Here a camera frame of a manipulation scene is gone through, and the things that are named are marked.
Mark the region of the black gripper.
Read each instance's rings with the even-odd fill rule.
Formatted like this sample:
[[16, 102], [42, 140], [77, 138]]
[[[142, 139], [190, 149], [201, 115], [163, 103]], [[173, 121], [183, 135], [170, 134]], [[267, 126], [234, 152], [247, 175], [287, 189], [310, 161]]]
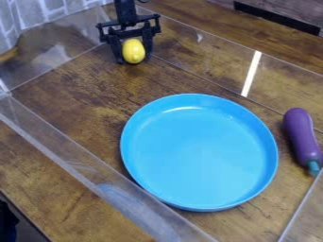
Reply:
[[150, 59], [153, 53], [153, 38], [162, 32], [159, 19], [161, 15], [154, 13], [150, 15], [137, 15], [133, 22], [114, 20], [97, 24], [101, 42], [110, 43], [114, 56], [119, 63], [125, 63], [121, 40], [135, 37], [143, 38], [147, 59]]

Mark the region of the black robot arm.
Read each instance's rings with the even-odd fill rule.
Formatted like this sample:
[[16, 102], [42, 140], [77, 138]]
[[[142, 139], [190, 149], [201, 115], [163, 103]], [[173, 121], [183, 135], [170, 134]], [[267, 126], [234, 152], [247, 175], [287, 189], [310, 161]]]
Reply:
[[119, 63], [138, 64], [153, 54], [153, 38], [162, 32], [161, 15], [139, 15], [134, 0], [114, 0], [118, 19], [98, 23], [101, 42], [111, 47]]

